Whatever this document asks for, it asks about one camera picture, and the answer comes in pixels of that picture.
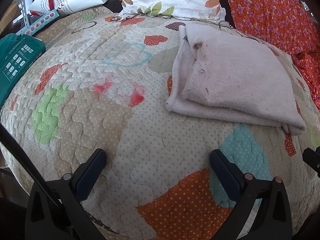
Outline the red floral blanket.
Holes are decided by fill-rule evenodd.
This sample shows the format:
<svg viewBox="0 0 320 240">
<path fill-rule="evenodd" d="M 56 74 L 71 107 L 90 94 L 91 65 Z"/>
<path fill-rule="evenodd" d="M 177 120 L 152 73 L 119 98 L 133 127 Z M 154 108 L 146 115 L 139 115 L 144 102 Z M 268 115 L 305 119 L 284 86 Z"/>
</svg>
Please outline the red floral blanket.
<svg viewBox="0 0 320 240">
<path fill-rule="evenodd" d="M 298 0 L 227 0 L 231 25 L 292 56 L 319 106 L 319 32 Z"/>
</svg>

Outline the heart patchwork quilt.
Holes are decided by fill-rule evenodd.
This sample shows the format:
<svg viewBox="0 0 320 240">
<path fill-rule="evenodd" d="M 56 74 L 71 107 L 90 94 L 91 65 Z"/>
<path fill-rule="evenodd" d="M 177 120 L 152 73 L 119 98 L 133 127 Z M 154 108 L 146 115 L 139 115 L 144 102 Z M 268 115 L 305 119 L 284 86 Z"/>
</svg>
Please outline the heart patchwork quilt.
<svg viewBox="0 0 320 240">
<path fill-rule="evenodd" d="M 1 109 L 44 179 L 74 172 L 101 148 L 108 163 L 83 206 L 107 239 L 210 239 L 235 205 L 210 168 L 218 148 L 242 172 L 283 179 L 297 232 L 319 207 L 319 178 L 302 158 L 319 145 L 319 111 L 291 56 L 271 46 L 306 123 L 300 136 L 171 113 L 182 22 L 113 16 L 100 6 L 40 32 L 46 52 Z"/>
</svg>

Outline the white metal shelf rack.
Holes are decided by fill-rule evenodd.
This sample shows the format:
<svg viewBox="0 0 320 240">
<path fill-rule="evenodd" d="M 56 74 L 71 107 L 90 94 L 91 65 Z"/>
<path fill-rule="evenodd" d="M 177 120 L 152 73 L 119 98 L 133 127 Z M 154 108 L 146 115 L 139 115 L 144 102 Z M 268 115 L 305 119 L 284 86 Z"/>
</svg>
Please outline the white metal shelf rack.
<svg viewBox="0 0 320 240">
<path fill-rule="evenodd" d="M 31 14 L 28 10 L 31 5 L 32 0 L 20 0 L 19 6 L 22 13 L 22 18 L 20 19 L 21 28 L 29 27 L 31 25 Z"/>
</svg>

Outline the light blue paint box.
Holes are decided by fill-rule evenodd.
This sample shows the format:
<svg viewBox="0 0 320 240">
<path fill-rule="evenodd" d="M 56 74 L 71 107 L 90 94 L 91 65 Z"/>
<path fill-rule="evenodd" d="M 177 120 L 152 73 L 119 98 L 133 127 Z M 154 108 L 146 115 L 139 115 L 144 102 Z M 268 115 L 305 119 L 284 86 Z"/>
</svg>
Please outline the light blue paint box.
<svg viewBox="0 0 320 240">
<path fill-rule="evenodd" d="M 31 25 L 22 28 L 19 30 L 16 35 L 29 35 L 33 36 L 36 32 L 40 31 L 44 27 L 46 27 L 48 24 L 53 23 L 57 18 L 59 17 L 59 13 L 57 10 L 52 10 L 42 17 L 40 17 L 38 20 L 36 20 Z"/>
</svg>

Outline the pale pink sweater grey trim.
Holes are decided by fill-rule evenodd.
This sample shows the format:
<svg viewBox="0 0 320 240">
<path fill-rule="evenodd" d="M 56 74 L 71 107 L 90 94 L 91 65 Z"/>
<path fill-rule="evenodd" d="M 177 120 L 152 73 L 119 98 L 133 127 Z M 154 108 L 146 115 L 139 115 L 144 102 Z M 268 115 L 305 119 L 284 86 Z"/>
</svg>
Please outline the pale pink sweater grey trim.
<svg viewBox="0 0 320 240">
<path fill-rule="evenodd" d="M 204 24 L 181 25 L 179 35 L 168 111 L 305 131 L 290 77 L 268 46 Z"/>
</svg>

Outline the green cardboard box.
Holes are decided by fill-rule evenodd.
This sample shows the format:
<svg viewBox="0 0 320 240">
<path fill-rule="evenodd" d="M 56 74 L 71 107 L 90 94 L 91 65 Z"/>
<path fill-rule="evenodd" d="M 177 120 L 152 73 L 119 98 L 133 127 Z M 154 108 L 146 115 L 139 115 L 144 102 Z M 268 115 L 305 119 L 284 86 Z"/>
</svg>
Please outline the green cardboard box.
<svg viewBox="0 0 320 240">
<path fill-rule="evenodd" d="M 45 51 L 45 44 L 29 35 L 8 34 L 1 39 L 1 105 L 20 78 Z"/>
</svg>

